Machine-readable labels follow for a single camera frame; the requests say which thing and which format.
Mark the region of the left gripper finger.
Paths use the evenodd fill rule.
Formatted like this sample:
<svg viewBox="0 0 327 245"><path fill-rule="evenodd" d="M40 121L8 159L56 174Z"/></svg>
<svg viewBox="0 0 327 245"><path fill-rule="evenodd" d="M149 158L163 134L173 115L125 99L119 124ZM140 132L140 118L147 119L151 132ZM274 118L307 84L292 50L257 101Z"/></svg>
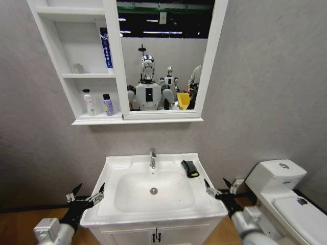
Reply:
<svg viewBox="0 0 327 245"><path fill-rule="evenodd" d="M99 191L96 194L88 198L88 202L91 203L92 205L96 205L97 203L99 203L104 198L104 188L105 188L105 183L102 184L102 186L100 187Z"/></svg>
<svg viewBox="0 0 327 245"><path fill-rule="evenodd" d="M80 190L81 186L83 183L80 183L79 185L77 185L76 187L74 187L74 189L66 194L66 200L68 203L73 202L75 200L76 194L78 193L78 191Z"/></svg>

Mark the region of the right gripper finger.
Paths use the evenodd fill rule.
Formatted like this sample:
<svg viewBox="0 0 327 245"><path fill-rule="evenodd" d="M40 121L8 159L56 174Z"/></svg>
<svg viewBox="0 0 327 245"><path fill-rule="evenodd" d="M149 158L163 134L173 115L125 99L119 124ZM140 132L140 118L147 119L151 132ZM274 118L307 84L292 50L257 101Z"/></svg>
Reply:
<svg viewBox="0 0 327 245"><path fill-rule="evenodd" d="M208 193L211 197L218 197L222 194L221 191L211 187L206 179L204 179L206 193Z"/></svg>
<svg viewBox="0 0 327 245"><path fill-rule="evenodd" d="M233 183L231 183L230 181L228 181L226 178L223 178L223 181L225 182L225 184L227 185L229 192L231 194L236 194L237 193L237 180L235 180Z"/></svg>

